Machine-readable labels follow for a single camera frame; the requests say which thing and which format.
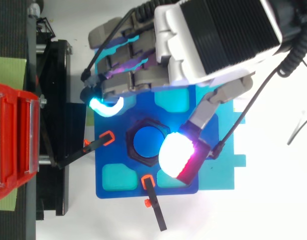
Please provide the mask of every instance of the robotic hand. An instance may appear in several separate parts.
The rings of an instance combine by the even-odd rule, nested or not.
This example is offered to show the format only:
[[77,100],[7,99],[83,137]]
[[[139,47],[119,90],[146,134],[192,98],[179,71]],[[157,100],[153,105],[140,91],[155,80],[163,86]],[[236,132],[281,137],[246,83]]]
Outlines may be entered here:
[[[80,98],[104,117],[118,113],[124,97],[145,91],[222,85],[206,94],[179,129],[195,154],[190,146],[183,161],[174,158],[180,162],[178,171],[170,172],[164,160],[164,146],[170,150],[169,143],[176,142],[172,134],[161,147],[161,168],[188,184],[206,157],[218,157],[272,76],[286,78],[302,62],[307,54],[307,0],[151,0],[91,31],[89,44],[98,51],[81,76],[85,88]],[[252,87],[250,76],[258,63],[286,51],[286,59],[211,150],[199,135],[219,104]],[[91,76],[95,63],[100,74]]]

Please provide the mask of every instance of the black metal frame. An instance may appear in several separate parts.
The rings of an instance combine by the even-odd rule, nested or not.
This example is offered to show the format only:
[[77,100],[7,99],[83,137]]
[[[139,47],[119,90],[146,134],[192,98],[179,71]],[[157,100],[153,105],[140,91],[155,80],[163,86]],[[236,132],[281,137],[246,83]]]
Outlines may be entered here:
[[51,162],[37,173],[37,220],[44,219],[45,210],[55,210],[56,216],[67,213],[69,166],[59,169],[57,164],[84,147],[86,105],[67,103],[69,47],[66,40],[48,42],[44,53],[37,55],[36,93],[47,99],[40,115],[40,155],[48,155]]

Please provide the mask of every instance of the black bracket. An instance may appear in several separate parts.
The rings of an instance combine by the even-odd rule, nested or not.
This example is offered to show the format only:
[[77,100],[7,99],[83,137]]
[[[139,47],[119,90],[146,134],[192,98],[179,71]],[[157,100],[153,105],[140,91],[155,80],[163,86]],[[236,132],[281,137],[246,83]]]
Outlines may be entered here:
[[68,156],[62,161],[59,161],[57,163],[57,166],[59,169],[63,169],[64,167],[68,166],[69,164],[73,163],[74,161],[80,159],[84,155],[91,153],[92,151],[95,151],[97,148],[101,147],[102,145],[105,145],[106,143],[112,141],[112,136],[108,133],[102,137],[100,137],[98,140],[92,141],[90,144],[85,146],[84,148],[76,151],[74,154]]
[[149,201],[150,201],[150,204],[153,208],[153,211],[154,211],[155,217],[157,219],[160,231],[162,232],[164,230],[167,230],[167,226],[166,226],[166,223],[165,223],[163,212],[162,212],[162,209],[160,208],[158,198],[157,198],[157,194],[156,194],[152,179],[150,177],[145,178],[144,179],[144,185],[145,185],[145,188],[148,192]]

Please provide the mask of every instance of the hexagonal nut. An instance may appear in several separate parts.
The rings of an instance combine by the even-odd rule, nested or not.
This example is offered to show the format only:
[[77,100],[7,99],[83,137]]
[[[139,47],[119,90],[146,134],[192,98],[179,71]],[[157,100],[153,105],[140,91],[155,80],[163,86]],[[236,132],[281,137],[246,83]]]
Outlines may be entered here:
[[134,138],[137,132],[145,127],[153,127],[158,129],[164,138],[170,134],[170,128],[166,125],[163,125],[161,122],[151,119],[145,118],[141,121],[138,121],[134,126],[129,128],[126,132],[126,143],[127,143],[127,154],[129,158],[136,160],[137,162],[146,165],[147,167],[153,167],[158,163],[158,155],[152,157],[144,157],[141,156],[135,149],[134,146]]

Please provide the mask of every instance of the screw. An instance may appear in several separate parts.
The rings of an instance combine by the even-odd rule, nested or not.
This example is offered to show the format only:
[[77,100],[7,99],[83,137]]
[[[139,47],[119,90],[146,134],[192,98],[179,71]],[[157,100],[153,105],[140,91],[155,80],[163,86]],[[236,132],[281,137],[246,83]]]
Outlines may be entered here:
[[42,108],[42,109],[47,104],[47,99],[45,99],[45,96],[43,94],[39,98],[39,104],[40,104],[40,108]]
[[28,16],[35,19],[40,18],[40,7],[37,3],[34,2],[28,7]]
[[72,55],[73,54],[73,47],[72,46],[67,46],[67,55]]

